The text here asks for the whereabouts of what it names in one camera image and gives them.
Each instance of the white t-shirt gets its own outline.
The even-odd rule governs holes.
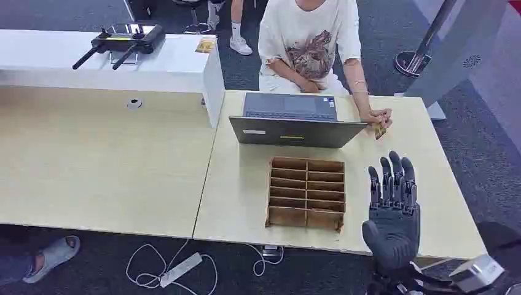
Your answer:
[[[261,74],[274,75],[267,64],[280,58],[319,82],[333,66],[336,44],[343,62],[360,58],[356,0],[325,0],[313,11],[302,10],[295,1],[269,0],[266,6],[259,33]]]

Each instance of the gray robotic hand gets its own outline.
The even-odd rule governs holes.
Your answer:
[[[379,268],[387,271],[409,265],[420,246],[420,206],[414,168],[408,158],[400,159],[394,151],[382,157],[382,185],[374,167],[369,167],[371,203],[369,220],[362,225],[362,235]]]

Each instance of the slipper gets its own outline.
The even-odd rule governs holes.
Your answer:
[[[69,244],[67,244],[66,238],[74,239],[74,248],[71,248]],[[36,283],[47,275],[53,268],[73,258],[79,250],[80,238],[75,235],[63,237],[55,241],[41,252],[45,257],[42,269],[34,275],[23,278],[22,280],[29,284]]]

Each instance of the laptop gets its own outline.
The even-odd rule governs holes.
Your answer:
[[[332,96],[247,93],[243,116],[229,119],[239,143],[278,146],[341,148],[367,127],[337,121]]]
[[[333,96],[247,93],[243,117],[336,121]]]

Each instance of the cardboard compartment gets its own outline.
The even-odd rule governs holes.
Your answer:
[[[342,162],[273,158],[265,225],[340,231],[345,213],[344,177]]]
[[[307,181],[343,183],[343,173],[309,171]]]
[[[325,201],[345,201],[345,194],[343,192],[328,192],[328,191],[307,191],[307,198],[311,200],[325,200]]]
[[[309,160],[309,171],[343,173],[343,163],[322,160]]]
[[[345,203],[339,201],[307,200],[307,209],[345,212]]]
[[[306,171],[273,168],[271,177],[306,180]]]
[[[272,167],[305,171],[307,161],[305,159],[275,157],[272,159]]]
[[[306,188],[306,182],[303,180],[272,177],[270,181],[271,181],[270,186],[291,187],[294,189],[305,189]]]
[[[343,183],[326,183],[323,181],[308,181],[307,189],[312,189],[316,191],[333,191],[333,192],[343,192],[344,184]]]
[[[281,197],[270,197],[268,206],[270,207],[286,207],[286,208],[306,208],[306,200],[304,199],[290,199]]]
[[[343,213],[326,210],[308,210],[306,226],[333,229],[340,232],[343,226]]]
[[[284,197],[291,199],[306,199],[304,189],[289,189],[287,187],[270,187],[270,197]]]
[[[268,207],[266,226],[279,224],[281,226],[305,226],[306,210],[295,208]]]

